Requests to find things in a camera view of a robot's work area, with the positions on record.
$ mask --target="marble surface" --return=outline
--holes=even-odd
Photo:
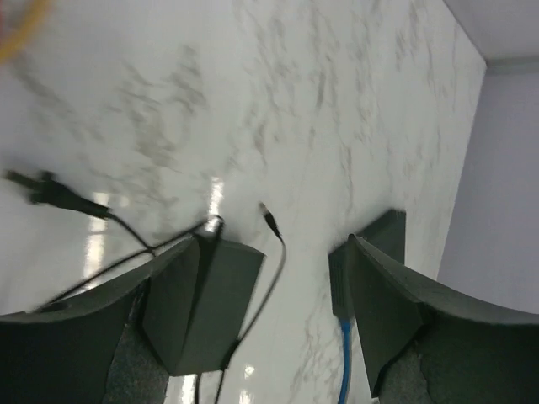
[[[4,2],[8,27],[25,4]],[[0,164],[54,171],[150,241],[223,215],[225,237],[268,256],[253,306],[280,254],[264,201],[288,261],[221,403],[336,402],[327,252],[402,208],[407,265],[437,275],[484,70],[441,0],[56,0],[0,66]],[[2,313],[136,248],[114,224],[26,205],[12,184],[0,201]],[[191,376],[170,380],[167,404],[192,398]],[[348,403],[367,402],[355,332]]]

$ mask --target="yellow cable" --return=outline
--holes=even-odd
[[[20,27],[0,42],[0,65],[17,55],[28,43],[43,22],[50,3],[51,0],[33,0]]]

